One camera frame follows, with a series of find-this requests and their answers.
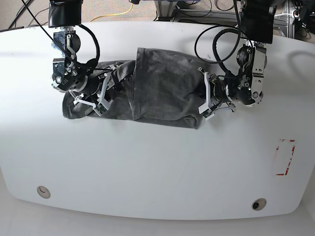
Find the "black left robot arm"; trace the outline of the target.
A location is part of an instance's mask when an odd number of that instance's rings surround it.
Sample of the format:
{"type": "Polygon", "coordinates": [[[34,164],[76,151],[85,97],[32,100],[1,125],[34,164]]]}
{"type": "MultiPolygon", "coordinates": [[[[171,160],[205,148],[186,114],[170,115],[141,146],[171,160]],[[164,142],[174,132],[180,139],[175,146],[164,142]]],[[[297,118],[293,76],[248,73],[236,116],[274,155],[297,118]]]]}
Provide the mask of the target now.
{"type": "Polygon", "coordinates": [[[236,10],[237,26],[225,26],[213,39],[212,49],[224,75],[210,74],[203,68],[198,70],[204,76],[205,103],[199,108],[199,114],[205,119],[212,118],[218,111],[235,111],[237,102],[247,107],[258,105],[263,99],[264,69],[267,64],[265,44],[273,42],[273,23],[280,0],[243,0],[241,10],[236,10]],[[245,44],[232,51],[237,52],[238,74],[234,75],[226,68],[217,51],[219,38],[226,33],[234,33],[245,44]]]}

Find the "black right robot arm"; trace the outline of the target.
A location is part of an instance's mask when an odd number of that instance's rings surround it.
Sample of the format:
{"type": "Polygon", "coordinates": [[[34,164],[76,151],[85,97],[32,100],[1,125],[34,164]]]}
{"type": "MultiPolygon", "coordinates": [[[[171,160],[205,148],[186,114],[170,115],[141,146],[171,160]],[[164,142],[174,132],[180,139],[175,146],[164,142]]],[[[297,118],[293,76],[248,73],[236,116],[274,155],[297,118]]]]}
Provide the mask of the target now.
{"type": "Polygon", "coordinates": [[[52,87],[62,93],[69,93],[74,105],[84,104],[102,116],[113,103],[113,90],[119,88],[119,80],[113,74],[119,64],[98,68],[100,46],[94,33],[81,23],[82,4],[81,0],[49,2],[48,26],[59,29],[53,34],[52,46],[60,52],[53,60],[52,87]],[[77,60],[81,40],[74,30],[75,26],[85,30],[96,47],[95,58],[86,63],[77,60]]]}

